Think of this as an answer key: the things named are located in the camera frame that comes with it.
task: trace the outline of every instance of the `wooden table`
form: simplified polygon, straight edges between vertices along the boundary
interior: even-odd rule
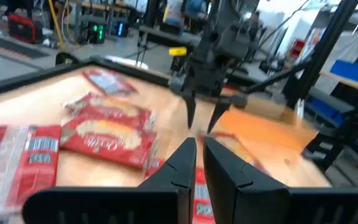
[[[58,124],[67,118],[62,103],[88,91],[99,92],[81,71],[89,66],[48,80],[0,94],[0,124]],[[198,100],[192,128],[187,128],[184,101],[170,90],[142,80],[124,76],[138,94],[121,99],[157,113],[158,133],[156,157],[167,159],[188,137],[205,132],[214,105]],[[300,156],[306,144],[316,135],[309,124],[296,119],[292,111],[258,98],[249,98],[244,111],[232,108],[218,121],[214,132],[234,133],[238,142],[227,138],[227,145],[245,160],[256,158],[268,174],[294,187],[329,187],[316,166]],[[198,142],[197,165],[203,166],[202,145]],[[92,159],[77,153],[60,151],[57,185],[59,186],[138,186],[144,171],[113,162]]]
[[[351,86],[351,87],[354,87],[354,88],[358,89],[358,82],[354,81],[354,80],[351,80],[350,78],[344,78],[344,77],[341,77],[339,75],[333,74],[331,72],[320,72],[320,75],[326,75],[326,76],[335,78],[339,82],[341,82],[341,83],[343,83],[345,85],[348,85],[348,86]]]

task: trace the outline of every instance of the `plastic wrapper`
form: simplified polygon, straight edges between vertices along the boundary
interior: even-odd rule
[[[145,173],[145,179],[156,173],[164,164],[163,159],[153,158]],[[208,188],[204,175],[204,169],[196,169],[194,205],[193,205],[193,223],[213,224],[215,223],[211,200],[209,199]]]
[[[83,75],[106,95],[129,95],[136,92],[132,85],[113,70],[90,69],[84,70]]]
[[[0,142],[0,216],[18,213],[25,200],[55,186],[60,126],[8,127]]]
[[[95,93],[88,93],[64,107],[73,115],[104,118],[140,129],[152,129],[155,120],[155,115],[147,109]]]
[[[103,118],[75,116],[63,125],[62,147],[143,169],[155,152],[156,133]]]

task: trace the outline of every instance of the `floor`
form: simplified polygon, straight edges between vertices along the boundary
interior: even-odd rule
[[[6,24],[0,21],[0,29],[6,29]],[[68,51],[80,59],[86,59],[94,55],[113,55],[117,57],[136,59],[137,57],[137,32],[132,31],[132,37],[116,38],[114,40],[108,39],[101,45],[85,45],[80,48],[69,46]],[[25,73],[35,72],[46,68],[52,68],[55,65],[55,56],[58,50],[51,49],[39,45],[29,45],[10,37],[3,37],[18,44],[26,45],[35,49],[39,49],[45,53],[50,54],[48,57],[39,58],[35,60],[18,60],[17,58],[0,53],[0,80],[16,77]],[[149,66],[149,69],[158,70],[165,73],[170,73],[170,64],[172,57],[168,54],[166,47],[150,44],[151,50],[145,54],[144,63]],[[249,76],[258,80],[265,80],[266,75],[258,69],[258,65],[248,65]],[[327,176],[331,179],[335,187],[349,187],[351,182],[343,177],[337,167],[351,176],[353,183],[358,185],[358,162],[351,156],[351,153],[343,153],[336,162],[336,167],[332,167],[327,171]]]

